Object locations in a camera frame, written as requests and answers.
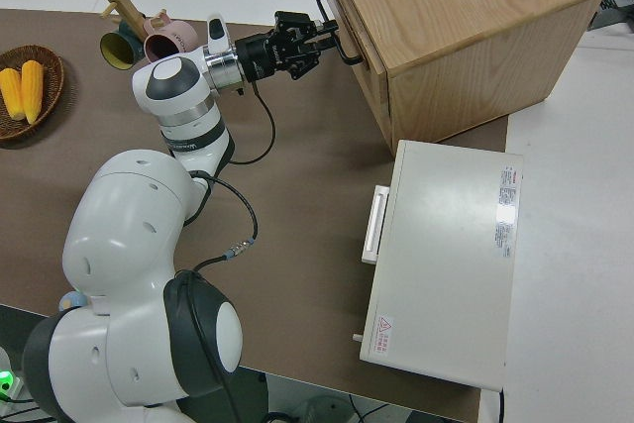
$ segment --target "white box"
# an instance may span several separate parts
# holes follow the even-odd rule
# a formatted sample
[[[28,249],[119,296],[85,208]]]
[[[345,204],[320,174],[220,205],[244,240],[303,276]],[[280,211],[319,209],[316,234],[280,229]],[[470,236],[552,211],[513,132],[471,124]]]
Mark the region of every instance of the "white box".
[[[399,143],[362,360],[502,389],[522,162]]]

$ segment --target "green light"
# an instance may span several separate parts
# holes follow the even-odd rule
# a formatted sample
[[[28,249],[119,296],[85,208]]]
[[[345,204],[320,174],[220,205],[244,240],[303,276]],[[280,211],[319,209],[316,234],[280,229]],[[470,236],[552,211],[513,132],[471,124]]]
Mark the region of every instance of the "green light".
[[[13,374],[7,370],[0,371],[0,388],[7,391],[13,385]]]

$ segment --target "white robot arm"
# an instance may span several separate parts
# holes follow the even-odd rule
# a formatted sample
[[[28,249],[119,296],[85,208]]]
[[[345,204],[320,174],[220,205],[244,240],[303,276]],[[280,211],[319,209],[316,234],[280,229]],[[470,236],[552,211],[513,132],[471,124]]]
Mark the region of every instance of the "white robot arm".
[[[196,272],[174,277],[173,266],[183,223],[209,186],[189,172],[216,176],[233,151],[212,96],[219,87],[199,69],[207,62],[195,61],[229,58],[210,53],[214,45],[135,74],[135,97],[173,157],[127,151],[108,160],[72,219],[63,270],[90,303],[43,321],[24,356],[29,390],[58,421],[190,422],[174,402],[218,389],[238,366],[233,305]],[[233,73],[208,78],[241,85]]]

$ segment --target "mug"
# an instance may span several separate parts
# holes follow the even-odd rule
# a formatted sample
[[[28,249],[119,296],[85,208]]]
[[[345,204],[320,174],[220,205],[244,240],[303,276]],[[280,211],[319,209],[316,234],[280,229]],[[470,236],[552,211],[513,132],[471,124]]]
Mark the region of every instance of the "mug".
[[[145,56],[143,42],[125,20],[117,30],[101,38],[99,48],[108,64],[118,69],[130,69]]]
[[[155,28],[152,25],[152,20],[156,18],[162,20],[162,27]],[[171,20],[164,12],[146,19],[144,28],[148,32],[144,50],[150,62],[175,53],[193,52],[198,48],[198,35],[194,28],[182,20]]]

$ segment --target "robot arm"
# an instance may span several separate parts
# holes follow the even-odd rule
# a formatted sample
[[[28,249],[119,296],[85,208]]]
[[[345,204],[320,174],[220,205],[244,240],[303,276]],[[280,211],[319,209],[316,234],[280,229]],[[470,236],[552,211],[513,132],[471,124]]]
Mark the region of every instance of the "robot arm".
[[[334,21],[287,12],[275,20],[268,34],[241,39],[234,49],[214,17],[206,46],[135,73],[135,98],[158,120],[172,157],[115,156],[77,207],[63,270],[89,304],[42,321],[23,361],[30,392],[59,422],[190,422],[175,402],[220,388],[237,368],[242,329],[235,308],[198,272],[174,276],[173,253],[183,223],[210,192],[206,180],[189,173],[217,177],[234,150],[215,96],[278,70],[297,79],[335,45],[306,43],[332,35]]]
[[[198,273],[174,277],[195,187],[154,151],[115,156],[88,186],[62,260],[90,304],[43,321],[24,356],[29,390],[59,421],[188,421],[169,405],[146,406],[214,391],[236,369],[242,331],[231,302]]]

